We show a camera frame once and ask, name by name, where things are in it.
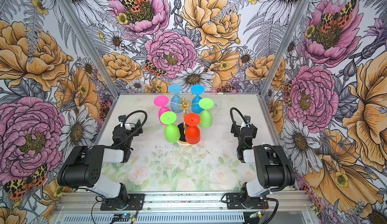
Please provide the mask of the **red wine glass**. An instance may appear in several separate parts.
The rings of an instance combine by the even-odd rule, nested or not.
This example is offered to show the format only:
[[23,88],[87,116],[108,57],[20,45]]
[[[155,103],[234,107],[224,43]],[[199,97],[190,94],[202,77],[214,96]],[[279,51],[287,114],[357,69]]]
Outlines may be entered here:
[[198,128],[201,122],[200,116],[196,113],[189,113],[184,118],[185,129],[185,140],[187,143],[195,145],[201,140],[201,132]]

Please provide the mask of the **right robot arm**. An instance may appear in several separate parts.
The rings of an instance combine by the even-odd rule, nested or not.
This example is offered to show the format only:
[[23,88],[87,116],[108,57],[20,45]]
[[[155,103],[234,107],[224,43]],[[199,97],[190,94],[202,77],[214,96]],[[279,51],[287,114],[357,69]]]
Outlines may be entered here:
[[236,202],[246,209],[264,207],[261,201],[266,196],[294,185],[295,173],[282,146],[266,143],[253,145],[258,128],[251,123],[250,117],[243,116],[237,108],[232,107],[230,118],[231,133],[238,140],[238,160],[256,169],[253,179],[243,183]]

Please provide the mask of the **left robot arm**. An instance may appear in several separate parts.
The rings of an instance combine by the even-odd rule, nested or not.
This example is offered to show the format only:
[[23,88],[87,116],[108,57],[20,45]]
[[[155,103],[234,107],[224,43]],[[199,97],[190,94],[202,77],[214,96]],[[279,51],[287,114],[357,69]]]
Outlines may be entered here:
[[102,197],[102,203],[111,208],[124,209],[130,197],[123,183],[114,182],[102,174],[103,164],[127,163],[133,151],[132,141],[143,133],[148,115],[136,110],[120,116],[112,132],[112,145],[77,146],[73,148],[57,176],[62,187],[84,189]]

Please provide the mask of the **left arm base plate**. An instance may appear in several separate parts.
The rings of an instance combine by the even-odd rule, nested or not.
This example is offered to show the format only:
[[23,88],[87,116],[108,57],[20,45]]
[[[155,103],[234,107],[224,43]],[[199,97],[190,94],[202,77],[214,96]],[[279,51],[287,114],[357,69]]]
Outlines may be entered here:
[[141,211],[145,202],[145,194],[130,193],[123,200],[110,198],[102,202],[101,211]]

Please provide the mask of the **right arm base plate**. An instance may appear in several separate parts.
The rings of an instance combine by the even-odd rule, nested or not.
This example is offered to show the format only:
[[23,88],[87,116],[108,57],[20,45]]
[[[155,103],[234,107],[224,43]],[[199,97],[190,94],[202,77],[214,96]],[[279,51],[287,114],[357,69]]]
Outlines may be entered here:
[[228,209],[268,209],[268,202],[258,197],[245,196],[242,193],[230,192],[223,195],[221,201]]

